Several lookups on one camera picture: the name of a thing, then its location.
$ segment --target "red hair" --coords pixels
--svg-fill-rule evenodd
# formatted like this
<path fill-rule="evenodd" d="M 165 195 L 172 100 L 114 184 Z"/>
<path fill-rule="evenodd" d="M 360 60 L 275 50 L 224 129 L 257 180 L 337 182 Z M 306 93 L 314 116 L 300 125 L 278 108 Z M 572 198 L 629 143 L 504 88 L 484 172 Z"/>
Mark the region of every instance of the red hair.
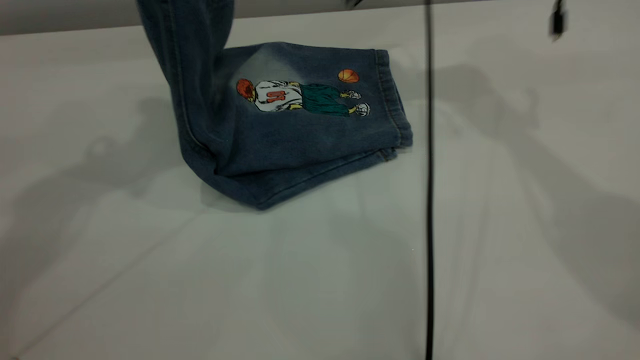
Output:
<path fill-rule="evenodd" d="M 247 79 L 240 79 L 236 85 L 236 90 L 245 99 L 251 99 L 255 88 L 253 87 L 253 84 L 251 84 L 251 81 Z"/>

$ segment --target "basketball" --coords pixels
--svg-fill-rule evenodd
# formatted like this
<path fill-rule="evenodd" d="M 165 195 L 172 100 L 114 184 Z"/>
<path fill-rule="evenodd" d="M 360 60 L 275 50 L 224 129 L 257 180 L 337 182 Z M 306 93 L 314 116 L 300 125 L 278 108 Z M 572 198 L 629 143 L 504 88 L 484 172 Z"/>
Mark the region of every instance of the basketball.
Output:
<path fill-rule="evenodd" d="M 360 80 L 360 76 L 351 69 L 344 69 L 338 73 L 338 79 L 345 83 L 357 83 Z"/>

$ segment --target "blue denim jeans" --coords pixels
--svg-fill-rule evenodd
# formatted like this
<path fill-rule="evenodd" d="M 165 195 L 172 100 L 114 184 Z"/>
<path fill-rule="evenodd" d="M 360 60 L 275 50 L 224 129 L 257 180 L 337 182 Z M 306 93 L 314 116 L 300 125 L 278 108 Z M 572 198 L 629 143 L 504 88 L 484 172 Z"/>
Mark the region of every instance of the blue denim jeans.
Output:
<path fill-rule="evenodd" d="M 384 50 L 224 49 L 233 0 L 138 0 L 180 148 L 207 184 L 267 209 L 389 161 L 412 132 Z"/>

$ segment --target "cartoon player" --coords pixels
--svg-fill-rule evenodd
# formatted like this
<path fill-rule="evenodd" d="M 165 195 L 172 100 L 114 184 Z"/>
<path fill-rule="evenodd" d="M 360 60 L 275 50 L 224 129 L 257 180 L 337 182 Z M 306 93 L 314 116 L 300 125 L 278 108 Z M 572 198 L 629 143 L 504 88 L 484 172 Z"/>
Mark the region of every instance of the cartoon player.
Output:
<path fill-rule="evenodd" d="M 337 102 L 337 99 L 359 99 L 360 94 L 340 90 L 322 84 L 302 85 L 289 81 L 261 81 L 254 86 L 247 79 L 237 82 L 236 90 L 245 99 L 254 103 L 260 111 L 284 111 L 305 109 L 310 113 L 348 117 L 353 113 L 367 116 L 370 107 L 363 102 L 352 108 Z"/>

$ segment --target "sneaker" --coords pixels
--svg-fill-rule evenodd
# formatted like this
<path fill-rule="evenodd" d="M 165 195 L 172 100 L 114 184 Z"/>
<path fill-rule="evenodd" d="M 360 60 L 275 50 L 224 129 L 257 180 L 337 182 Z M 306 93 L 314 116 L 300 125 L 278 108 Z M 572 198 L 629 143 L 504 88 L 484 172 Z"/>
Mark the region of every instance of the sneaker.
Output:
<path fill-rule="evenodd" d="M 358 94 L 357 92 L 355 92 L 353 90 L 346 91 L 346 93 L 349 94 L 349 98 L 351 98 L 351 99 L 359 99 L 360 98 L 360 94 Z"/>
<path fill-rule="evenodd" d="M 360 116 L 367 116 L 369 114 L 369 110 L 371 110 L 371 108 L 366 102 L 356 105 L 356 114 Z"/>

